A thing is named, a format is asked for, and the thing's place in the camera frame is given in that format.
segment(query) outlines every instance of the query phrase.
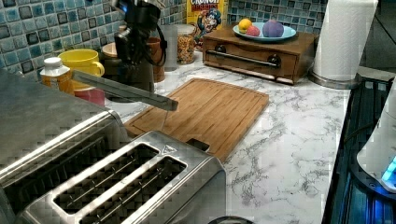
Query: cereal box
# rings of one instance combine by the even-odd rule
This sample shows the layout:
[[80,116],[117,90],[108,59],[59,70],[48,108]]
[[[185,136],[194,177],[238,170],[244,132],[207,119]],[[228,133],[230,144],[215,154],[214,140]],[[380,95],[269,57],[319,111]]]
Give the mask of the cereal box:
[[195,44],[202,49],[203,36],[216,29],[221,29],[227,16],[226,0],[187,0],[187,24],[196,27]]

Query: wooden cutting board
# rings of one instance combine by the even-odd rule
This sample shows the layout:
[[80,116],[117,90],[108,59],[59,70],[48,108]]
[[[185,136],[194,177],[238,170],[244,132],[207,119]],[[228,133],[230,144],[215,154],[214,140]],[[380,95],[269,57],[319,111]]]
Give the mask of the wooden cutting board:
[[168,97],[178,101],[177,111],[151,106],[124,124],[128,134],[135,137],[157,130],[182,142],[194,138],[208,144],[208,153],[221,161],[227,159],[269,99],[262,92],[201,78],[191,79]]

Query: marble countertop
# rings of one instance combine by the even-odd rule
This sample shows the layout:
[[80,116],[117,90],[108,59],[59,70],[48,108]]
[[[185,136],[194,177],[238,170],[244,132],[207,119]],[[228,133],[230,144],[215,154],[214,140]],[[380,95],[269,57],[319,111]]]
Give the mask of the marble countertop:
[[[269,105],[223,164],[228,215],[258,224],[320,223],[350,91],[324,88],[306,77],[288,86],[208,67],[195,52],[195,62],[165,73],[155,92],[167,95],[194,77],[269,95]],[[110,101],[106,106],[123,122],[147,107]]]

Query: blue plate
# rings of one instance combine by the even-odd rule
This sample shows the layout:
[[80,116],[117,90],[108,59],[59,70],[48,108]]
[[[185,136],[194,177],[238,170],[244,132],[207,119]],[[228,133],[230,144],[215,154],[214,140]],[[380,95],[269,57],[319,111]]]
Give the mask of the blue plate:
[[259,28],[260,30],[260,35],[259,36],[251,36],[251,35],[244,35],[239,33],[239,28],[238,25],[235,25],[235,27],[233,28],[233,32],[236,33],[237,35],[240,35],[242,37],[248,38],[248,39],[252,39],[252,40],[256,40],[256,41],[260,41],[260,42],[276,42],[276,41],[281,41],[284,39],[288,39],[291,38],[293,36],[296,35],[296,31],[293,28],[290,28],[289,26],[283,26],[284,28],[284,32],[283,35],[281,37],[264,37],[262,35],[262,27],[264,26],[265,22],[253,22],[254,26],[257,26],[257,28]]

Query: stainless steel toaster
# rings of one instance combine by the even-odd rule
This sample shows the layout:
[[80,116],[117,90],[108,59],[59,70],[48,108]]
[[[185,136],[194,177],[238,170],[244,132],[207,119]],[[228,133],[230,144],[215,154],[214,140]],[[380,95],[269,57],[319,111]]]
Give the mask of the stainless steel toaster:
[[160,132],[130,139],[114,111],[0,73],[2,223],[206,224],[225,216],[218,159]]

